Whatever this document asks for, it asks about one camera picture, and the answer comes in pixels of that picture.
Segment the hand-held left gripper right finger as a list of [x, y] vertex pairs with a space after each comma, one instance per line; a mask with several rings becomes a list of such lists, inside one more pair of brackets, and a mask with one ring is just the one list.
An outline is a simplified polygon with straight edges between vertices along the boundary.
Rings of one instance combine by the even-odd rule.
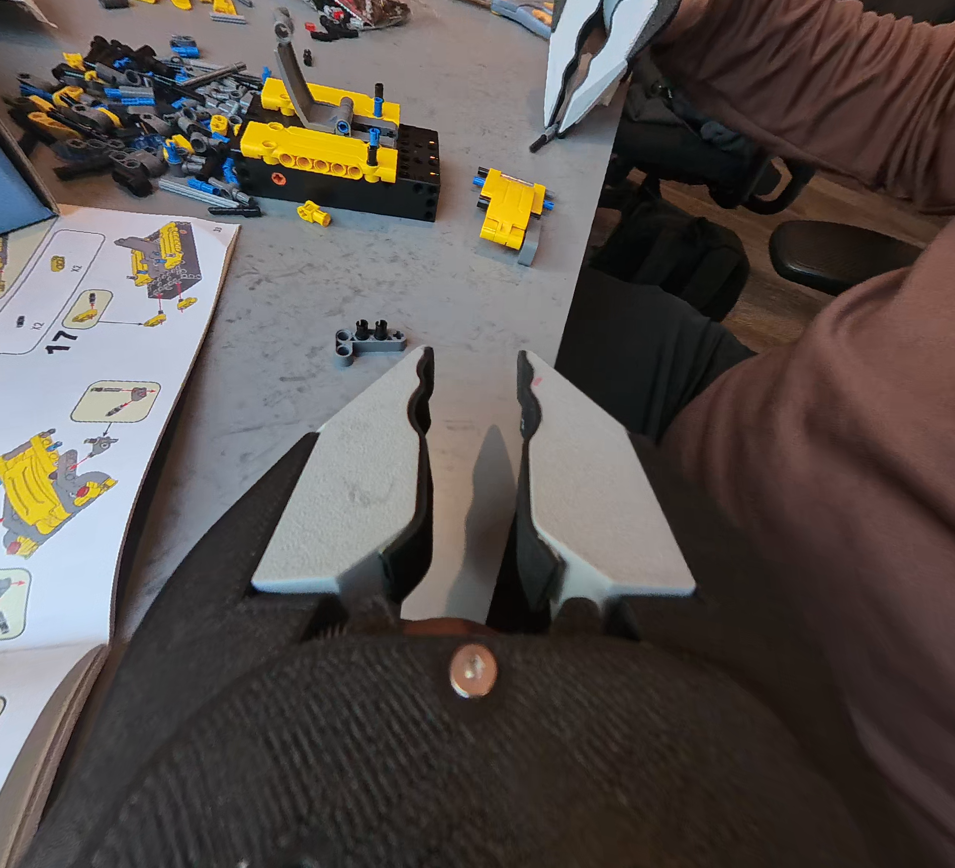
[[696, 582], [625, 427], [534, 352], [517, 364], [516, 564], [532, 611], [688, 598]]

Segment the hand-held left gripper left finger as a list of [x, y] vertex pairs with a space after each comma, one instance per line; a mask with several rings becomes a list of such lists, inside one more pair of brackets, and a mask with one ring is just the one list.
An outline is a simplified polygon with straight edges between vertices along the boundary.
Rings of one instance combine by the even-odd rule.
[[413, 349], [318, 431], [252, 576], [271, 594], [400, 607], [433, 558], [431, 348]]

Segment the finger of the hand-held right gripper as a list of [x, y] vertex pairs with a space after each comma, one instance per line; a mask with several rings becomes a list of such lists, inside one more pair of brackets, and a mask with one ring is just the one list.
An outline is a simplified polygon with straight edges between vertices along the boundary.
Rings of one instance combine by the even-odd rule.
[[603, 0], [565, 0], [560, 19], [555, 20], [548, 45], [543, 92], [543, 135], [549, 141], [563, 134], [603, 101], [612, 85], [598, 87], [584, 97], [581, 80], [571, 86], [579, 73], [582, 46], [596, 28]]
[[[560, 19], [564, 2], [556, 0], [556, 20]], [[573, 76], [571, 86], [583, 80], [584, 97], [590, 97], [603, 85], [615, 87], [639, 49], [658, 6], [659, 0], [603, 0], [596, 28], [582, 46], [579, 73]], [[578, 123], [558, 135], [566, 134]]]

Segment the yellow brick panel piece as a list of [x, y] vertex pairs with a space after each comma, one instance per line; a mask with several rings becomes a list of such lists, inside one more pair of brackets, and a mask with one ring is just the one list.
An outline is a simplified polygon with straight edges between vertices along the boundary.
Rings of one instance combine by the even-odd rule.
[[480, 167], [473, 178], [484, 211], [480, 237], [518, 253], [518, 265], [531, 266], [539, 248], [539, 219], [554, 208], [553, 193], [498, 169]]

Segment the yellow black brick vehicle model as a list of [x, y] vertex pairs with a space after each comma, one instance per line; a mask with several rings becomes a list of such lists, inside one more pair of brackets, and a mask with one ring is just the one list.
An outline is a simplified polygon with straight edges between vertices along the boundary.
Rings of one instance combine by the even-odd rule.
[[242, 189], [255, 197], [434, 222], [438, 134], [401, 120], [382, 84], [372, 96], [308, 83], [294, 23], [275, 12], [278, 74], [268, 76], [229, 149]]

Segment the grey desk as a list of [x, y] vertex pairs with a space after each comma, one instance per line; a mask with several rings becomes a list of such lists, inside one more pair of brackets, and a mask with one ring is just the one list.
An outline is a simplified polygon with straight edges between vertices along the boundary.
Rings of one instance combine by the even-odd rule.
[[[345, 369], [334, 332], [365, 318], [431, 346], [436, 387], [429, 451], [436, 555], [407, 599], [409, 619], [485, 620], [514, 514], [519, 468], [516, 362], [554, 364], [620, 115], [595, 111], [580, 134], [528, 153], [542, 121], [546, 45], [462, 2], [414, 0], [407, 26], [312, 44], [312, 81], [369, 94], [382, 82], [402, 120], [439, 134], [434, 223], [333, 212], [330, 227], [264, 203], [243, 224], [221, 297], [151, 470], [124, 553], [113, 651], [54, 781], [53, 803], [89, 738], [112, 676], [153, 599], [198, 539], [305, 432], [317, 429], [391, 362]], [[480, 237], [480, 167], [541, 183], [531, 266]]]

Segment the grey orange scissors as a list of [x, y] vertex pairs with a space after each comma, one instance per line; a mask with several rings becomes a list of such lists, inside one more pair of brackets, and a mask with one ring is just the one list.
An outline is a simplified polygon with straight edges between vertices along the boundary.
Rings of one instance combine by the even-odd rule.
[[554, 3], [532, 0], [460, 0], [507, 19], [534, 35], [548, 40], [551, 36]]

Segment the dark grey angled beam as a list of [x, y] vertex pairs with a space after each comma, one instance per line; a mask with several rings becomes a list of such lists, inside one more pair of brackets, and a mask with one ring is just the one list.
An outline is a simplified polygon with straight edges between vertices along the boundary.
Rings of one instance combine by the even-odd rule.
[[361, 355], [372, 353], [401, 353], [406, 349], [404, 331], [392, 328], [385, 319], [370, 325], [367, 320], [358, 320], [352, 328], [335, 332], [333, 359], [339, 368], [349, 367]]

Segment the black backpack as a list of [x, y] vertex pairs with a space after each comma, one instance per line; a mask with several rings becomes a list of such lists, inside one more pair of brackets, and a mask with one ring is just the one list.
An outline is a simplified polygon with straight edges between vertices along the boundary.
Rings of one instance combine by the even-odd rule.
[[627, 283], [659, 287], [714, 322], [732, 311], [750, 273], [734, 231], [645, 194], [624, 208], [590, 265]]

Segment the building instruction booklet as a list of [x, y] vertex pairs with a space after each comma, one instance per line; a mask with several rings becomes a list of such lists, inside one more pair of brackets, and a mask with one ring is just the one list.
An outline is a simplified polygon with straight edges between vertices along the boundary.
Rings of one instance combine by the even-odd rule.
[[239, 226], [73, 208], [41, 229], [3, 247], [2, 783], [111, 643], [131, 517]]

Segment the pile of small bricks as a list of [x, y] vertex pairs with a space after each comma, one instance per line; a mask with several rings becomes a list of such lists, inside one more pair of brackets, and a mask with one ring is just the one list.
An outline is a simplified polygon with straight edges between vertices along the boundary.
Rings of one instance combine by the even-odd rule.
[[50, 149], [60, 182], [108, 175], [135, 197], [169, 187], [212, 216], [260, 217], [239, 140], [270, 74], [210, 63], [185, 34], [170, 38], [166, 54], [96, 36], [47, 76], [17, 74], [2, 103], [22, 150]]

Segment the blue cardboard box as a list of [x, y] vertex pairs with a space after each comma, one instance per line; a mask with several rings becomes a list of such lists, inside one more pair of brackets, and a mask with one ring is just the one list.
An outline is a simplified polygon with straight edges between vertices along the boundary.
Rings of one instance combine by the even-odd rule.
[[38, 173], [1, 123], [1, 235], [60, 217]]

